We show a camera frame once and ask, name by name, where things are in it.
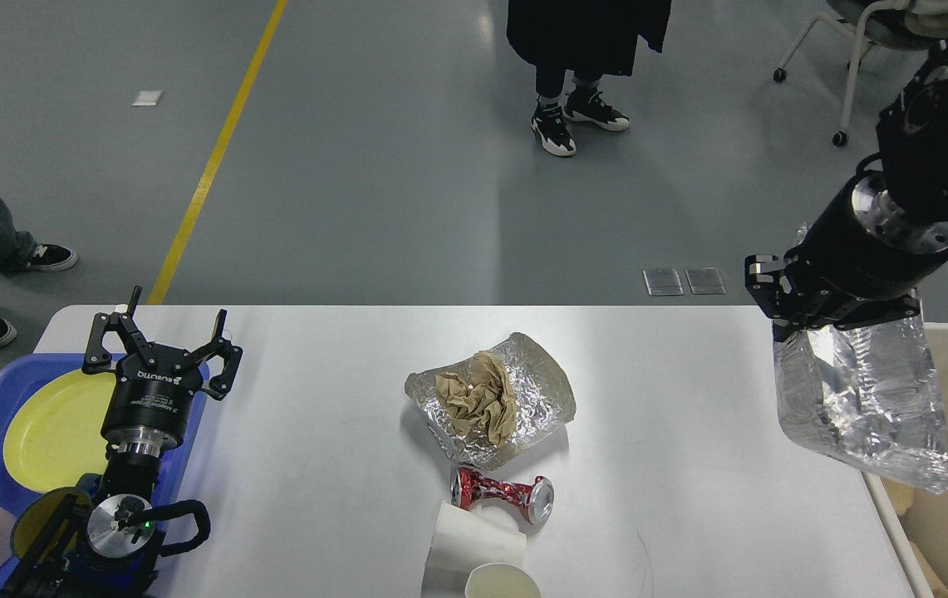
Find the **yellow floor line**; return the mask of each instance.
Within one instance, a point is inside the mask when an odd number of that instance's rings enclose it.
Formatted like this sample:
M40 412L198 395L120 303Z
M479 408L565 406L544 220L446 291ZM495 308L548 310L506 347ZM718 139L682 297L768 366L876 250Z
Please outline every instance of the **yellow floor line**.
M238 128L238 120L241 119L241 113L245 110L248 94L256 83L256 75L260 72L263 57L268 53L273 33L278 29L281 14L285 11L285 2L287 0L277 0L275 3L271 20L268 20L268 26L263 30L263 37L260 37L260 45L256 48L256 54L253 54L253 60L248 64L245 80L241 82L241 88L238 90L237 97L233 99L233 105L230 106L230 113L226 116L223 129L219 131L219 138L215 140L215 149L212 150L208 163L204 166L204 174L200 175L197 190L193 193L193 199L189 201L189 207L185 209L185 216L178 226L178 233L174 235L174 241L170 243L170 250L167 251L160 273L155 277L155 284L152 285L152 292L147 301L152 306L163 303L163 299L167 296L170 281L174 279L174 272L178 269L178 262L182 260L182 253L185 253L185 245L189 242L189 236L193 234L197 218L200 217L200 209L204 207L204 200L207 199L208 191L211 190L212 182L215 181L215 173L219 170L219 164L223 162L227 146L230 145L230 137L233 136L233 130Z

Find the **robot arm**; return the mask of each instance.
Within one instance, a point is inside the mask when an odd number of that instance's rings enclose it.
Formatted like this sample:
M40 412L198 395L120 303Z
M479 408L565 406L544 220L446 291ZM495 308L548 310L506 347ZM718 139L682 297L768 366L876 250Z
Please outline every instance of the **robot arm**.
M77 488L59 488L28 508L47 519L21 518L17 524L33 541L17 549L19 564L2 598L140 598L157 576L158 557L189 552L208 540L211 518L203 503L151 501L166 452L184 442L197 390L216 400L226 397L243 352L223 338L225 310L203 347L189 351L148 341L133 321L139 296L135 287L127 306L94 316L82 361L85 374L115 377L101 426L108 444L105 472L88 473ZM108 333L120 337L125 352L114 363L105 349ZM216 356L222 371L205 384L200 366ZM51 496L62 498L52 502ZM165 545L165 522L185 516L196 523L194 537Z
M948 46L880 113L877 141L782 260L747 257L744 283L776 341L919 313L913 288L948 261ZM877 160L883 171L868 168Z

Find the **black cable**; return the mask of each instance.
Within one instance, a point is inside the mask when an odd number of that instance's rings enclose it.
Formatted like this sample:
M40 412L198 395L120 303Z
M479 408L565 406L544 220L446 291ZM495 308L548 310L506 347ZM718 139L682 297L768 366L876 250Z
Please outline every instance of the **black cable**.
M857 174L858 174L858 175L869 174L869 173L870 173L870 170L868 170L866 167L867 167L869 164L872 164L873 162L876 162L876 160L878 160L878 159L880 159L880 152L876 152L876 153L870 154L870 155L868 155L868 156L865 156L865 158L862 159L861 162L858 162L858 163L857 163Z

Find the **chair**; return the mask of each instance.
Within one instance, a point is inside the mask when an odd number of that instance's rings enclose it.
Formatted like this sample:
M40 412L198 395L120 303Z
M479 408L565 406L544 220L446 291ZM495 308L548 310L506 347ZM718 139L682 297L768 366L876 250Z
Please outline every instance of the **chair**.
M842 96L842 114L839 131L832 136L832 144L847 144L850 113L854 90L857 87L857 69L862 58L872 48L884 46L895 50L930 50L942 39L948 39L948 0L828 0L829 7L839 17L817 12L803 30L803 35L784 54L773 80L783 83L788 79L788 62L803 45L809 30L817 22L824 22L842 37L852 42L847 75L847 89Z

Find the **gray floor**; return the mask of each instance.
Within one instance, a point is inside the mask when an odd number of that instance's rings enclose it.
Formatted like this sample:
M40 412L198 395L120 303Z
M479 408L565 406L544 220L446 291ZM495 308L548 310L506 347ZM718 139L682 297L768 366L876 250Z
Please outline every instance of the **gray floor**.
M32 351L72 303L151 287L273 2L0 1L0 194L70 243L56 275L0 277ZM168 303L736 304L744 255L782 252L875 151L921 56L865 60L834 148L847 47L827 29L770 80L818 0L675 3L666 53L607 80L633 118L529 132L532 68L504 0L292 0ZM158 107L129 106L165 90ZM646 267L721 268L721 296L651 298ZM922 287L948 321L948 266Z

